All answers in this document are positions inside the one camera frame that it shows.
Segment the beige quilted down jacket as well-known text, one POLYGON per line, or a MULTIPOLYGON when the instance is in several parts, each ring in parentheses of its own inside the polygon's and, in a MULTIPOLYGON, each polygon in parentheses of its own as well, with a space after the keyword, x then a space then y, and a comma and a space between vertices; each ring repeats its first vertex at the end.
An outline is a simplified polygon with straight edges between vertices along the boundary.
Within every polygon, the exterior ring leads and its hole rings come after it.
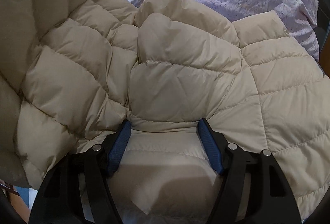
POLYGON ((329 189, 329 78, 274 11, 195 0, 1 0, 1 179, 39 189, 124 120, 125 220, 203 223, 220 179, 197 122, 270 150, 306 220, 329 189))

